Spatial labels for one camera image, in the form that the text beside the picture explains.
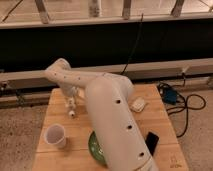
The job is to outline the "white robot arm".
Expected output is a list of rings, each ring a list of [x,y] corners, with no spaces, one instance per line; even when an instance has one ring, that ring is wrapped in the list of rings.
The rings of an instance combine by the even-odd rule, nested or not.
[[[134,87],[123,75],[73,70],[63,58],[44,71],[65,96],[84,89],[85,106],[110,171],[159,171],[128,105]]]

